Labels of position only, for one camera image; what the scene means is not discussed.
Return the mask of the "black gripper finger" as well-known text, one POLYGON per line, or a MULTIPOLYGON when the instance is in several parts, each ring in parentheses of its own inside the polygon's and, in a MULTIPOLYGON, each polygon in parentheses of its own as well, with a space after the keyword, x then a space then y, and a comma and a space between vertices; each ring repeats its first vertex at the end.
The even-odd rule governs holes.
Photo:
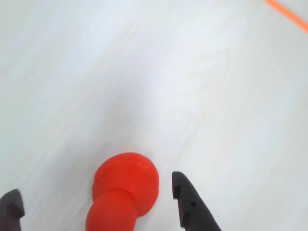
POLYGON ((182 172, 172 172, 172 195, 178 201, 180 226, 186 231, 221 231, 197 190, 182 172))
POLYGON ((0 231, 21 231, 20 219, 25 216, 21 193, 13 189, 0 199, 0 231))

